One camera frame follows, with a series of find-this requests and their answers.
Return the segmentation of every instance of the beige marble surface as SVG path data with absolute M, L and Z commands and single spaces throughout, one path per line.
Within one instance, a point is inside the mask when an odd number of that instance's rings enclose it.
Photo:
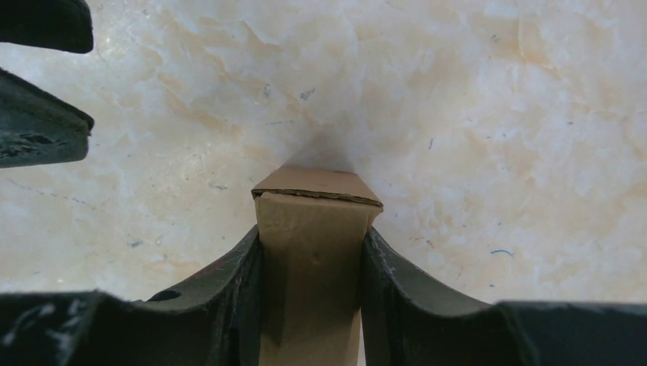
M 0 44 L 96 119 L 85 161 L 0 171 L 0 291 L 148 298 L 289 160 L 360 174 L 474 297 L 647 301 L 644 1 L 89 4 L 89 55 Z

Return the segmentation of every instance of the box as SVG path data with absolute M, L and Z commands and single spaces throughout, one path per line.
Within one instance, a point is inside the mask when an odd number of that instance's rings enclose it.
M 282 167 L 253 190 L 262 366 L 357 365 L 362 241 L 382 203 L 355 174 Z

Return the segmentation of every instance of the box front face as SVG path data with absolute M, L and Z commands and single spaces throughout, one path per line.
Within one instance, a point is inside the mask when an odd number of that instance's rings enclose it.
M 356 364 L 362 240 L 378 207 L 265 193 L 262 364 Z

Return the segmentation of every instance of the box top face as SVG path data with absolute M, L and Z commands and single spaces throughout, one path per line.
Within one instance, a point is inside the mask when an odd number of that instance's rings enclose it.
M 282 166 L 252 189 L 252 196 L 265 192 L 319 197 L 383 207 L 379 198 L 359 178 L 349 172 Z

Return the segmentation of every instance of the marble floor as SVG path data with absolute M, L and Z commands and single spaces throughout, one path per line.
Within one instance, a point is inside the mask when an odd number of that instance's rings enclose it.
M 473 297 L 647 302 L 647 2 L 89 4 L 90 54 L 0 44 L 96 119 L 86 160 L 0 171 L 0 291 L 147 299 L 294 162 L 358 173 Z

